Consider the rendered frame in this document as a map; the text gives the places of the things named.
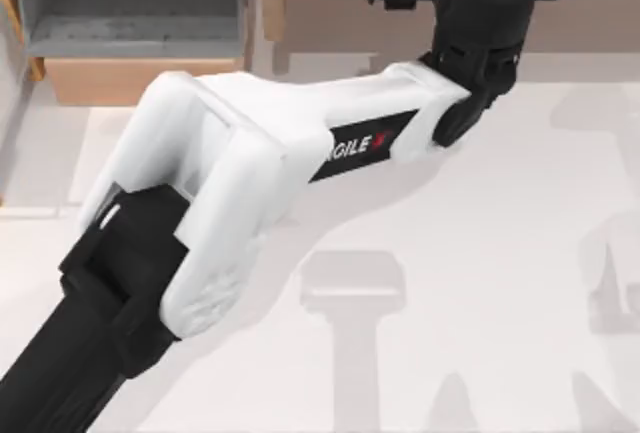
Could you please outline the wooden cupboard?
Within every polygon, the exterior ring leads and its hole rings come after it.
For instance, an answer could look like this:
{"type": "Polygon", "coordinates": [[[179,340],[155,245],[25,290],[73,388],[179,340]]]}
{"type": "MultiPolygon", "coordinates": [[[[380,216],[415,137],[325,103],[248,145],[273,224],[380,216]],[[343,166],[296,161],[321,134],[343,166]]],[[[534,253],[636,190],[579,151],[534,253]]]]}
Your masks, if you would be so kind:
{"type": "MultiPolygon", "coordinates": [[[[426,48],[433,7],[387,11],[367,0],[263,0],[265,36],[290,51],[390,51],[426,48]]],[[[535,8],[531,53],[640,53],[640,0],[558,0],[535,8]]]]}

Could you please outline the pale wooden drawer front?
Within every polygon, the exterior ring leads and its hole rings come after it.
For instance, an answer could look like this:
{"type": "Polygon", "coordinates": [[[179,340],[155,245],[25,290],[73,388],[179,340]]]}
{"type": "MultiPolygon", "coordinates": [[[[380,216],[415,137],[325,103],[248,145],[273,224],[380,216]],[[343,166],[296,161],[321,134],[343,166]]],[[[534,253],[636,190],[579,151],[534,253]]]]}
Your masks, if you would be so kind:
{"type": "Polygon", "coordinates": [[[131,106],[165,71],[194,76],[243,70],[245,58],[47,58],[58,102],[66,106],[131,106]]]}

